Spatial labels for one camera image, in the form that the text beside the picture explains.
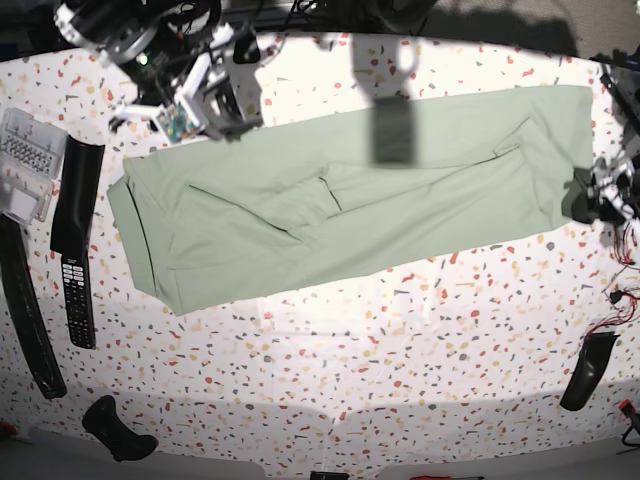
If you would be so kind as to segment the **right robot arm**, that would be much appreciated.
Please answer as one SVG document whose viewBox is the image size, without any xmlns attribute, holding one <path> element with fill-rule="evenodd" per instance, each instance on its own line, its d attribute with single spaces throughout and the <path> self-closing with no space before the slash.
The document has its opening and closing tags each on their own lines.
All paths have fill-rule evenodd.
<svg viewBox="0 0 640 480">
<path fill-rule="evenodd" d="M 260 126 L 237 97 L 229 65 L 259 60 L 250 22 L 233 26 L 218 1 L 63 1 L 54 24 L 70 44 L 135 84 L 111 131 L 132 119 L 177 145 L 199 135 L 235 140 Z"/>
</svg>

